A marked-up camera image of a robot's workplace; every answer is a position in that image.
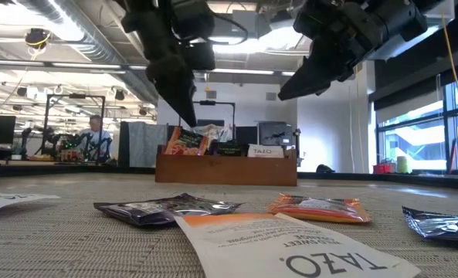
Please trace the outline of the black framed window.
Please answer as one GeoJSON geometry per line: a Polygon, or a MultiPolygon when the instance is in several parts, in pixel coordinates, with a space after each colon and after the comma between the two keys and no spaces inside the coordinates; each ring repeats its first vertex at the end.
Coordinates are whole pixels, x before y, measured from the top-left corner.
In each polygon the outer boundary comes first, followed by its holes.
{"type": "Polygon", "coordinates": [[[385,108],[375,104],[377,161],[401,161],[410,171],[458,172],[458,82],[442,84],[385,108]]]}

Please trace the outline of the wooden tea organizer box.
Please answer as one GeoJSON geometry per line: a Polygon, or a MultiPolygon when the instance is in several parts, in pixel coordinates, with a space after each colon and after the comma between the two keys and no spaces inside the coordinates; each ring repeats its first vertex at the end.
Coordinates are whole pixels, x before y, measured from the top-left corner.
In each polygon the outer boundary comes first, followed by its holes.
{"type": "Polygon", "coordinates": [[[200,185],[297,185],[297,153],[284,152],[283,158],[230,156],[191,156],[165,153],[158,146],[155,181],[200,185]]]}

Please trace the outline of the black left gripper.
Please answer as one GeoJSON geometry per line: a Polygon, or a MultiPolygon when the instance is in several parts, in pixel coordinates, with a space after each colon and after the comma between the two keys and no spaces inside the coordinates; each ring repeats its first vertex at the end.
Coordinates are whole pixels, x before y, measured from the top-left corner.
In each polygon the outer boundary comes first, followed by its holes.
{"type": "Polygon", "coordinates": [[[147,78],[178,116],[194,127],[195,85],[184,48],[208,42],[213,32],[214,15],[206,0],[122,0],[122,8],[124,31],[137,33],[150,63],[147,78]]]}

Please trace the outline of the white Tazo tea packet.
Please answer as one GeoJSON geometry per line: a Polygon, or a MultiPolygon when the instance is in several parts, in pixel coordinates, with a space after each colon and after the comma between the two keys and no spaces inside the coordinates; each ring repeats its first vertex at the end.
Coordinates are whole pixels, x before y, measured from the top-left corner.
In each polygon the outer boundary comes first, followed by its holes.
{"type": "Polygon", "coordinates": [[[414,278],[421,270],[287,215],[187,215],[175,221],[207,278],[414,278]]]}
{"type": "Polygon", "coordinates": [[[284,150],[281,146],[250,144],[247,156],[249,158],[284,158],[284,150]]]}
{"type": "Polygon", "coordinates": [[[0,193],[0,209],[20,202],[32,202],[40,199],[56,199],[57,195],[40,195],[40,194],[6,194],[0,193]]]}

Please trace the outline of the grey woven placemat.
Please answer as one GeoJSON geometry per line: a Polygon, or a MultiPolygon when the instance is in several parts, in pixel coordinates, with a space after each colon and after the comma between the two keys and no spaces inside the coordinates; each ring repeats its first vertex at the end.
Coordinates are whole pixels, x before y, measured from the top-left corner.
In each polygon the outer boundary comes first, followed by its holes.
{"type": "MultiPolygon", "coordinates": [[[[408,260],[423,278],[458,277],[458,248],[422,239],[402,208],[458,215],[458,190],[382,181],[301,181],[283,190],[314,198],[358,198],[370,225],[331,229],[408,260]]],[[[0,277],[202,278],[195,250],[176,227],[138,229],[94,208],[187,192],[263,213],[282,189],[252,185],[158,184],[150,175],[76,174],[0,178],[0,193],[40,194],[0,209],[0,277]]]]}

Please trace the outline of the silver foil sheet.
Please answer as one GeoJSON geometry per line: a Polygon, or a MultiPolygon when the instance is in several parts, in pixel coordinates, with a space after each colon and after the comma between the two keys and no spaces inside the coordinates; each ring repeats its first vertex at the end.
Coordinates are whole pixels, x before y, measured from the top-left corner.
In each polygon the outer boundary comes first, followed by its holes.
{"type": "Polygon", "coordinates": [[[230,126],[216,126],[209,124],[205,126],[194,127],[193,131],[208,138],[208,144],[212,141],[227,142],[233,139],[232,128],[230,126]]]}

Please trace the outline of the black blackcurrant tea packet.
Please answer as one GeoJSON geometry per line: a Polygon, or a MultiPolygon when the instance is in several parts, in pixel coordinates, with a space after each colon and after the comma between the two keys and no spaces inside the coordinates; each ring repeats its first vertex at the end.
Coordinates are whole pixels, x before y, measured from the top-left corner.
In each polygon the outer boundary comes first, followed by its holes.
{"type": "Polygon", "coordinates": [[[407,226],[425,239],[458,242],[458,215],[420,211],[402,206],[407,226]]]}
{"type": "Polygon", "coordinates": [[[241,205],[242,203],[215,201],[183,193],[139,202],[94,202],[93,207],[127,224],[144,227],[170,225],[175,223],[175,216],[234,213],[241,205]]]}
{"type": "Polygon", "coordinates": [[[212,149],[212,154],[218,156],[246,157],[248,150],[248,144],[216,142],[212,149]]]}

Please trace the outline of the long tube light strip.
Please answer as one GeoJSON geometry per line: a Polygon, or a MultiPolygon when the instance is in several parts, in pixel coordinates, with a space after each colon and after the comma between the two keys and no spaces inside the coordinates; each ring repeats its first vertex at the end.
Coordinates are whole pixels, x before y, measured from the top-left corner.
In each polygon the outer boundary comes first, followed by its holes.
{"type": "MultiPolygon", "coordinates": [[[[91,70],[105,73],[126,72],[126,71],[145,71],[145,65],[129,65],[129,64],[99,64],[99,63],[65,63],[65,62],[50,62],[50,61],[32,61],[32,60],[13,60],[0,59],[0,66],[11,67],[54,67],[59,69],[73,70],[91,70]]],[[[195,74],[239,74],[239,75],[259,75],[259,76],[283,76],[291,77],[294,72],[291,71],[276,71],[276,70],[261,70],[261,69],[225,69],[218,68],[213,70],[195,70],[195,74]]]]}

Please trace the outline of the grey screen cart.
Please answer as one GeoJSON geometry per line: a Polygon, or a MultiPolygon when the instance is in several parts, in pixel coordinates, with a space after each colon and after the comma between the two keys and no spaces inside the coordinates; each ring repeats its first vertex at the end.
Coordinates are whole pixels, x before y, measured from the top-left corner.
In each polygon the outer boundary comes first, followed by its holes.
{"type": "Polygon", "coordinates": [[[294,149],[297,156],[297,167],[301,166],[299,128],[294,129],[286,122],[264,121],[258,125],[258,143],[264,146],[281,146],[283,149],[294,149]]]}

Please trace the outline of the black aluminium table frame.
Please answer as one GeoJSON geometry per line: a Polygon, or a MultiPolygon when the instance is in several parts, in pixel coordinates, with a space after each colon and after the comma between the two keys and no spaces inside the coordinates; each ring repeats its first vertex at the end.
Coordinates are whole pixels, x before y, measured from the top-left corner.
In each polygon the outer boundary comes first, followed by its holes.
{"type": "MultiPolygon", "coordinates": [[[[0,164],[0,177],[57,175],[76,173],[111,173],[154,175],[154,168],[111,168],[85,165],[3,165],[0,164]]],[[[337,180],[337,181],[388,181],[409,185],[420,185],[434,188],[458,189],[456,175],[397,175],[397,174],[352,174],[352,173],[314,173],[297,172],[297,178],[303,180],[337,180]]]]}

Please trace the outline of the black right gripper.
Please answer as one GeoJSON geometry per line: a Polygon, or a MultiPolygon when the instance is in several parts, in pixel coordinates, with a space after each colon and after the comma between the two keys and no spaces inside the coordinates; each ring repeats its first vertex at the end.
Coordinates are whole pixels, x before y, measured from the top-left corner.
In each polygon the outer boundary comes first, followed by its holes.
{"type": "Polygon", "coordinates": [[[281,87],[280,100],[320,95],[393,37],[408,42],[428,26],[413,0],[306,0],[293,28],[313,46],[281,87]]]}

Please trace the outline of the person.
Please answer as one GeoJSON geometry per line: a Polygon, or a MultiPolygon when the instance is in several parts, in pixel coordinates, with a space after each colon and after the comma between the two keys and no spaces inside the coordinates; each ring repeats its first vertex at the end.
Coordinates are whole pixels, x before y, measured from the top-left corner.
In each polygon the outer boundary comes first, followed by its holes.
{"type": "Polygon", "coordinates": [[[110,159],[113,142],[110,134],[102,129],[102,123],[100,115],[91,116],[90,126],[80,132],[83,139],[79,145],[83,155],[99,163],[105,163],[110,159]]]}

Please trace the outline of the black partition panel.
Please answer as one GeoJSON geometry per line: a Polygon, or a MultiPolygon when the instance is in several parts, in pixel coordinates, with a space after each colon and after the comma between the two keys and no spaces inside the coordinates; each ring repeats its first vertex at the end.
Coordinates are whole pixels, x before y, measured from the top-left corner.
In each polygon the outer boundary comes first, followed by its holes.
{"type": "Polygon", "coordinates": [[[236,141],[238,144],[258,144],[257,126],[236,127],[236,141]]]}
{"type": "Polygon", "coordinates": [[[130,167],[130,135],[129,123],[125,121],[120,122],[120,135],[118,147],[118,166],[121,168],[130,167]]]}

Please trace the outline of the grey fabric partition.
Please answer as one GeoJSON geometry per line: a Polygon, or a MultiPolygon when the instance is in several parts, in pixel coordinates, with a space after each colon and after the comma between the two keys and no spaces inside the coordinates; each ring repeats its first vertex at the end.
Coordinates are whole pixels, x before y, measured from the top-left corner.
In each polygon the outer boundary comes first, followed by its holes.
{"type": "Polygon", "coordinates": [[[166,125],[129,123],[129,165],[133,168],[154,168],[159,145],[166,145],[166,125]]]}

